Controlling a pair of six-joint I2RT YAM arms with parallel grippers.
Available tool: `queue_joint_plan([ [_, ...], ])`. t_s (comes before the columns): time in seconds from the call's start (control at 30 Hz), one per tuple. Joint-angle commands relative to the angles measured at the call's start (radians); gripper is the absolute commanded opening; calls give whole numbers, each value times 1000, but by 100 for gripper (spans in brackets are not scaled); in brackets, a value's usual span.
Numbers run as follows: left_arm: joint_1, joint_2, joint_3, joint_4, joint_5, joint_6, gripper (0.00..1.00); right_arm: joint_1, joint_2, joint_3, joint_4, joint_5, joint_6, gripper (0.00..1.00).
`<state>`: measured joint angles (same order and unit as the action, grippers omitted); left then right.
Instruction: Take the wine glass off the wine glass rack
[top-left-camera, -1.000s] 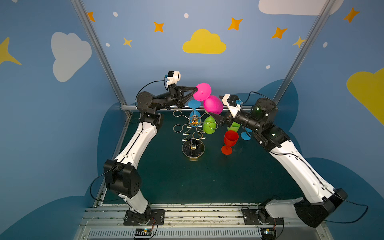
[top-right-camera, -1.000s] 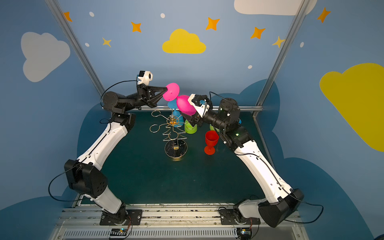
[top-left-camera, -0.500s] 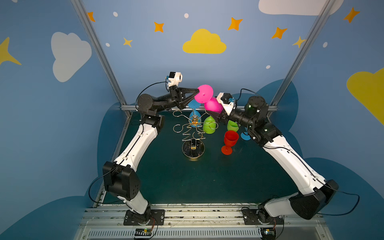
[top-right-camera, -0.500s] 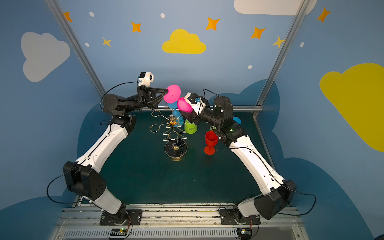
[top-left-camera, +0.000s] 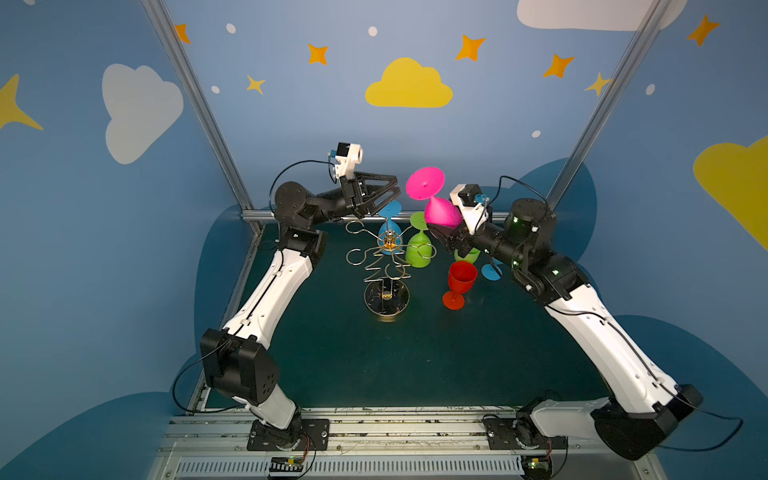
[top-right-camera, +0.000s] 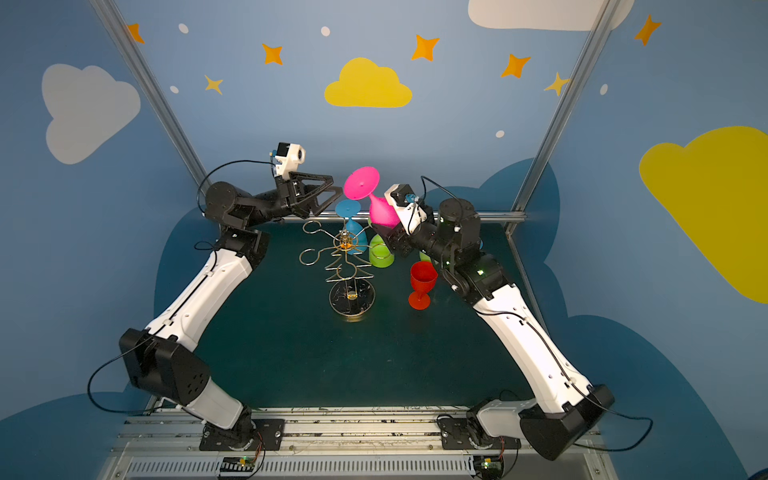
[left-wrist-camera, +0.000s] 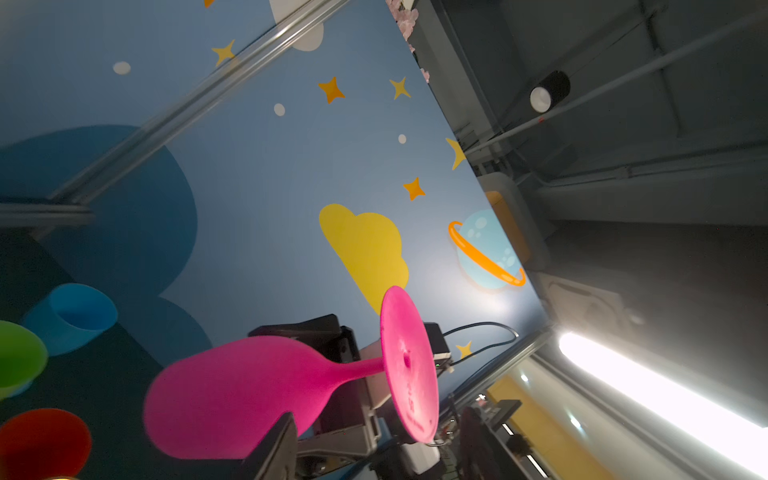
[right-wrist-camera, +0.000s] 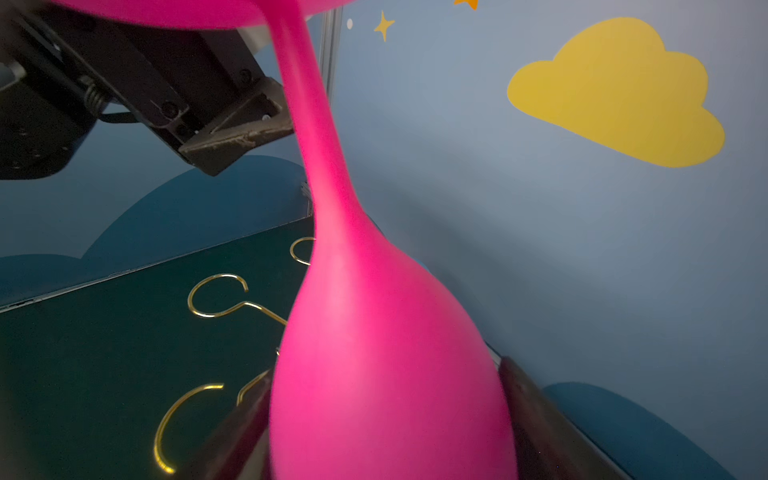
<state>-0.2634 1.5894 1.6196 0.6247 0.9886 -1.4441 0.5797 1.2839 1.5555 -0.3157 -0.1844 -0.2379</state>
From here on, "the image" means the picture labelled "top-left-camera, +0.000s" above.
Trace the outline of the green wine glass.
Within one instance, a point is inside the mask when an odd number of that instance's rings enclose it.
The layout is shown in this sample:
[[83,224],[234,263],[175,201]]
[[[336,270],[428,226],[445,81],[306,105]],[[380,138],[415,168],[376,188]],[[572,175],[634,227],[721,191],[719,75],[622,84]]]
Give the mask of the green wine glass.
[[428,230],[425,213],[416,212],[411,215],[410,226],[415,230],[406,247],[406,261],[414,268],[427,267],[433,258],[433,245],[426,234]]
[[462,255],[457,249],[455,249],[453,254],[454,260],[456,262],[465,261],[467,263],[474,264],[478,260],[481,251],[477,248],[472,248],[467,254]]

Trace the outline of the red wine glass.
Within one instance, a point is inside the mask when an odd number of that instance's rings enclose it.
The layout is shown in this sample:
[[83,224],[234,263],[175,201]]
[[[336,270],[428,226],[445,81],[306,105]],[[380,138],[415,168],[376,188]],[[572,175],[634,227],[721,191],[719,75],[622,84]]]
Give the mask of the red wine glass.
[[476,267],[467,261],[454,262],[449,269],[449,291],[442,297],[443,305],[450,310],[460,310],[465,305],[464,294],[469,292],[478,277]]

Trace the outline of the green wine glass back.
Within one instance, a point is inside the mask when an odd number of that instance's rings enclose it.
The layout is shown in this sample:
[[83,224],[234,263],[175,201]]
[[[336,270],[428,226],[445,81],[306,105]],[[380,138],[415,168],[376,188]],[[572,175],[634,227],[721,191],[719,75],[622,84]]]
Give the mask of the green wine glass back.
[[410,226],[415,230],[406,247],[406,261],[414,268],[427,267],[433,258],[433,245],[426,234],[428,230],[425,213],[416,212],[411,215]]

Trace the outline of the blue wine glass front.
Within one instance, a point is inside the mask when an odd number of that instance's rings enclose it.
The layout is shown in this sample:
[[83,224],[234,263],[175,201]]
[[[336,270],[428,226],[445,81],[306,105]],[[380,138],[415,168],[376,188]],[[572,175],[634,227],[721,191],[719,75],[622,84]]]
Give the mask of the blue wine glass front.
[[498,259],[491,259],[481,268],[482,276],[492,282],[499,281],[503,278],[502,272],[503,262]]

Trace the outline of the pink wine glass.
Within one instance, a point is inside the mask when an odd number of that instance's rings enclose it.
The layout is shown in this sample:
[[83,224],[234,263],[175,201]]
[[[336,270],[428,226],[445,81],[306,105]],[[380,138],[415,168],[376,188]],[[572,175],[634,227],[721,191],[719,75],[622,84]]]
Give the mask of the pink wine glass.
[[428,225],[455,228],[462,222],[462,215],[448,199],[438,194],[445,184],[445,175],[437,167],[424,167],[415,171],[406,184],[407,195],[417,201],[426,201],[424,210]]

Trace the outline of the gold wire wine glass rack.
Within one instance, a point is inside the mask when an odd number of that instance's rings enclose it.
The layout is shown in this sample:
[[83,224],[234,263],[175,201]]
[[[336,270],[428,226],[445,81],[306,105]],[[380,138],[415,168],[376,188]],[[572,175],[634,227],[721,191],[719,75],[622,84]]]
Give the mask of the gold wire wine glass rack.
[[345,231],[352,235],[368,234],[374,246],[350,249],[345,256],[351,266],[362,266],[366,272],[363,300],[366,308],[382,322],[393,322],[410,304],[406,281],[412,277],[406,261],[406,247],[415,230],[409,225],[395,237],[388,232],[381,240],[378,233],[368,229],[362,220],[349,221]]

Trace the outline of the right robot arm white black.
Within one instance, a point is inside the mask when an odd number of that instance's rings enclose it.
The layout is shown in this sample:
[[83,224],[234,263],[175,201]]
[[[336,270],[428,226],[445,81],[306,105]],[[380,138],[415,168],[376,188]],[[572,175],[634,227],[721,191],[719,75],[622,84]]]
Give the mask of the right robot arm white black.
[[520,445],[533,448],[549,437],[599,440],[620,457],[638,460],[701,405],[700,392],[658,367],[610,314],[584,271],[552,249],[557,219],[546,202],[515,200],[502,226],[479,202],[456,198],[450,205],[447,220],[426,220],[435,238],[462,255],[477,249],[508,265],[609,388],[595,400],[531,402],[515,420]]

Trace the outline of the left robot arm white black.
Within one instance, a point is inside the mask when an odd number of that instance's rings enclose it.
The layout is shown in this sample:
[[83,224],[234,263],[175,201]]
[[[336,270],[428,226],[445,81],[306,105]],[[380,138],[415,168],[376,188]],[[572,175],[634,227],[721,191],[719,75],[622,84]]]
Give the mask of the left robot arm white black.
[[243,405],[267,428],[297,436],[299,409],[278,385],[279,368],[269,348],[287,306],[324,254],[327,235],[318,227],[374,215],[399,193],[396,176],[366,172],[342,175],[337,188],[319,194],[297,182],[276,190],[280,236],[267,272],[224,327],[201,338],[208,387]]

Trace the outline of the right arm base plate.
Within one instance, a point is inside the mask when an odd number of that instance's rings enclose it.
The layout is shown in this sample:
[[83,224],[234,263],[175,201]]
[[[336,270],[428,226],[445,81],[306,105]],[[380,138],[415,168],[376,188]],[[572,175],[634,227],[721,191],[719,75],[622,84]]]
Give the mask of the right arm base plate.
[[530,420],[486,415],[481,419],[491,450],[565,450],[563,436],[546,437]]

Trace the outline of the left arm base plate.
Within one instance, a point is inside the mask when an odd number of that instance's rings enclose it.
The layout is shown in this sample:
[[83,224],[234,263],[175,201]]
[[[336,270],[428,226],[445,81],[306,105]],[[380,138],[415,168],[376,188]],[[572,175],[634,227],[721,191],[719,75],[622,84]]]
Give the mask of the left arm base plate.
[[302,419],[293,421],[287,429],[255,420],[247,438],[248,451],[325,451],[328,448],[330,421]]

